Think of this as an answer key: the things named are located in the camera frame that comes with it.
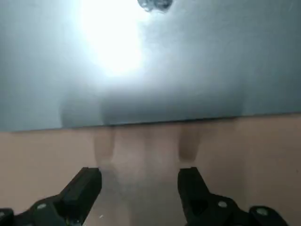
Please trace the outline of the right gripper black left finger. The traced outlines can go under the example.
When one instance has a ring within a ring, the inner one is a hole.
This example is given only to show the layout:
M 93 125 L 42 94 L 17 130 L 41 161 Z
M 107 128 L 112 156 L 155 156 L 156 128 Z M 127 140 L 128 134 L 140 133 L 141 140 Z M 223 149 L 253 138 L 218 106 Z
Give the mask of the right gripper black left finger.
M 82 226 L 102 188 L 98 168 L 82 168 L 57 195 L 36 201 L 26 211 L 15 214 L 0 209 L 2 226 Z

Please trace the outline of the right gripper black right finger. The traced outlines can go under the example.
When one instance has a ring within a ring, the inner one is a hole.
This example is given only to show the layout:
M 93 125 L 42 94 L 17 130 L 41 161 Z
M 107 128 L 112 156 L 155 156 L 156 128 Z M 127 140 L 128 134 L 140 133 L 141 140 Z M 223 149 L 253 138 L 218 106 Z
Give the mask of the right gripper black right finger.
M 180 169 L 178 192 L 188 226 L 286 226 L 274 209 L 252 206 L 243 211 L 228 197 L 213 194 L 196 167 Z

